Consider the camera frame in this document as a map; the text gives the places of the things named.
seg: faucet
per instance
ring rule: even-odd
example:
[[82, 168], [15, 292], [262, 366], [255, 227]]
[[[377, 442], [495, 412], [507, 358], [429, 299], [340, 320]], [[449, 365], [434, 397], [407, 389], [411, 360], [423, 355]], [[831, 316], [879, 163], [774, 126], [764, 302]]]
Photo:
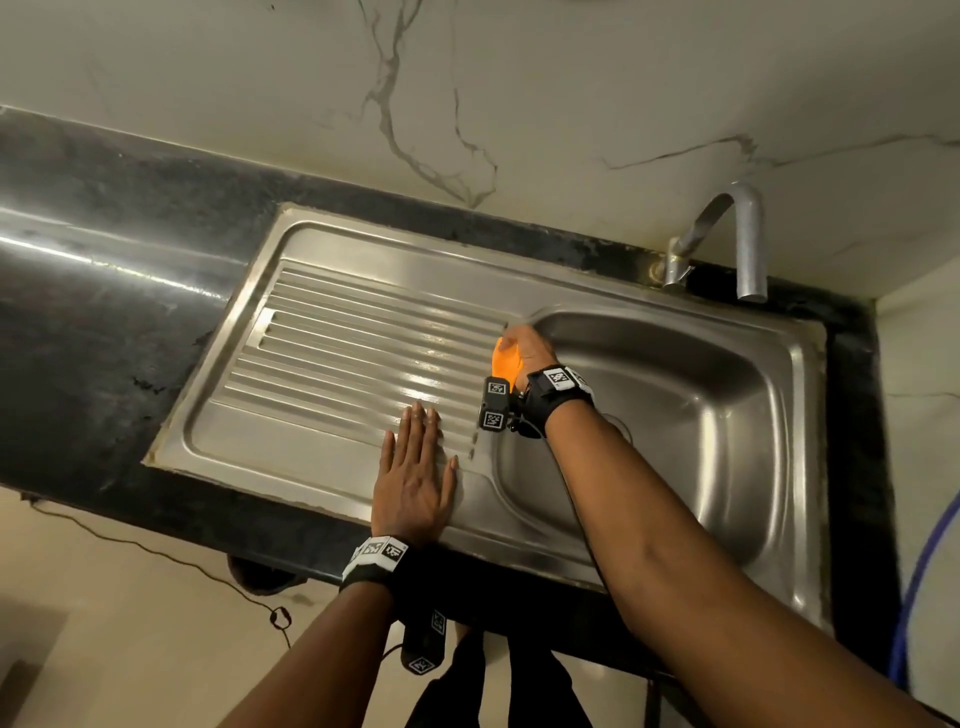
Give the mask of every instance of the faucet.
[[727, 187], [710, 200], [682, 237], [670, 240], [661, 267], [664, 288], [685, 286], [684, 279], [693, 270], [690, 258], [694, 251], [731, 206], [736, 212], [736, 297], [755, 303], [767, 300], [763, 203], [759, 192], [746, 182], [734, 182]]

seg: countertop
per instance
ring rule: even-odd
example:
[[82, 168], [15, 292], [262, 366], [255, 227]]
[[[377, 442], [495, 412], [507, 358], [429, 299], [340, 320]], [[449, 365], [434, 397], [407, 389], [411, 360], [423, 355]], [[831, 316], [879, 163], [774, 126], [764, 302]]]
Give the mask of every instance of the countertop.
[[[126, 134], [0, 114], [0, 482], [336, 582], [357, 523], [140, 464], [286, 202], [636, 283], [654, 254]], [[737, 305], [734, 273], [690, 293]], [[900, 605], [873, 312], [771, 280], [764, 310], [828, 332], [829, 568], [837, 639], [883, 669]], [[442, 550], [451, 619], [651, 675], [603, 594]]]

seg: blue hose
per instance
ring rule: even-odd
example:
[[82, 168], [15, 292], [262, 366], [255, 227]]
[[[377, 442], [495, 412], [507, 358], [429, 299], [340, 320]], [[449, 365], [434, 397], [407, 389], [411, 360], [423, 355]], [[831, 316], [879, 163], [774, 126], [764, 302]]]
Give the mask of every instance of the blue hose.
[[910, 621], [910, 613], [913, 611], [913, 604], [917, 600], [917, 592], [920, 590], [920, 582], [924, 579], [926, 568], [930, 565], [930, 559], [934, 550], [940, 544], [944, 534], [953, 521], [953, 517], [960, 511], [960, 492], [953, 497], [947, 510], [944, 511], [937, 524], [933, 526], [930, 535], [924, 544], [924, 550], [920, 552], [920, 558], [917, 559], [917, 566], [913, 569], [913, 576], [910, 577], [910, 585], [903, 596], [903, 606], [900, 608], [900, 619], [897, 621], [897, 631], [894, 632], [894, 643], [890, 650], [890, 664], [887, 666], [887, 677], [898, 688], [905, 689], [903, 680], [903, 667], [906, 663], [906, 627]]

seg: leg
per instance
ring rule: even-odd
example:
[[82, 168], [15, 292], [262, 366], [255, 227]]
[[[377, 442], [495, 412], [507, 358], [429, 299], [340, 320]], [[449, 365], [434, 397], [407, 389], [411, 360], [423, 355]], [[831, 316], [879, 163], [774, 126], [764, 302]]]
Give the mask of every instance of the leg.
[[471, 631], [457, 644], [450, 669], [426, 686], [407, 728], [479, 728], [486, 671], [483, 632]]
[[566, 668], [544, 646], [510, 640], [508, 728], [591, 728]]

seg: person's right arm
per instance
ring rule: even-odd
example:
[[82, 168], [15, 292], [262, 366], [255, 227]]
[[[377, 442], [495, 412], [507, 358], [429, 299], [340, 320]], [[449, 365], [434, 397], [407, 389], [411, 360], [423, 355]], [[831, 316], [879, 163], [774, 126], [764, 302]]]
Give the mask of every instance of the person's right arm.
[[[557, 361], [530, 327], [506, 331], [502, 346], [514, 342], [518, 387]], [[718, 726], [940, 725], [747, 578], [589, 404], [562, 404], [545, 434], [624, 622]]]

